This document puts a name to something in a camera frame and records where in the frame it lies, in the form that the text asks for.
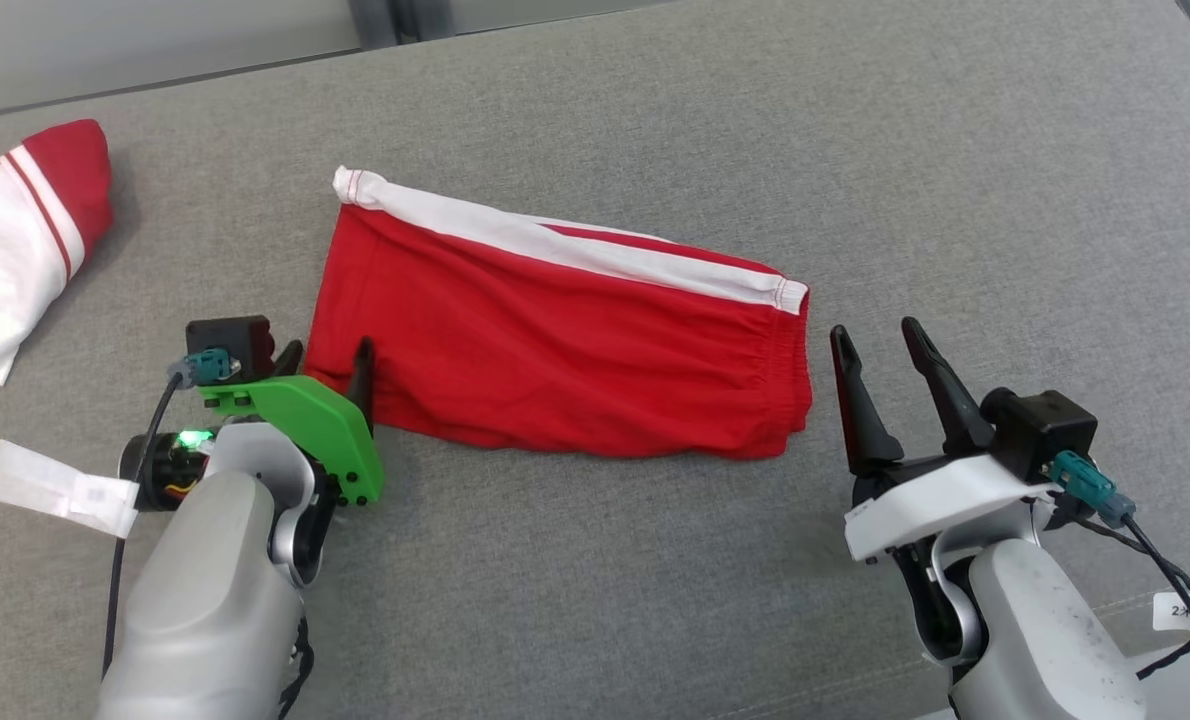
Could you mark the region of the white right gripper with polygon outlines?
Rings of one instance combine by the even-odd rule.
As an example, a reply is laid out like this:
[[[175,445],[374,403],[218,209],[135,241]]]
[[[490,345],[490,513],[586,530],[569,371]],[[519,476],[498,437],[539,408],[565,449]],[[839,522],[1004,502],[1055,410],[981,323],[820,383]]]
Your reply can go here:
[[[996,430],[982,417],[979,405],[915,317],[903,317],[901,331],[912,365],[927,382],[941,421],[942,455],[962,459],[848,511],[845,541],[852,561],[877,557],[888,547],[906,546],[984,518],[1023,497],[1046,497],[1058,489],[1046,477],[1038,484],[1026,483],[996,457],[984,453],[991,447]],[[863,378],[863,361],[843,324],[831,328],[831,352],[850,472],[866,477],[898,464],[903,447],[879,419]],[[975,453],[983,455],[966,457]]]

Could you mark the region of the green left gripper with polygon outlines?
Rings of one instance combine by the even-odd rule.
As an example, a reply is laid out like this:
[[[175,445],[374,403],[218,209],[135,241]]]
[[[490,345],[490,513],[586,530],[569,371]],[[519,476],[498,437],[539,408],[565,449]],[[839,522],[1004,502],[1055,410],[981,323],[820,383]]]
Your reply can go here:
[[[317,378],[298,374],[303,342],[289,342],[274,359],[274,378],[231,386],[201,386],[205,406],[221,417],[256,415],[278,428],[339,480],[349,503],[377,503],[386,484],[374,443],[374,342],[353,351],[347,397]]]

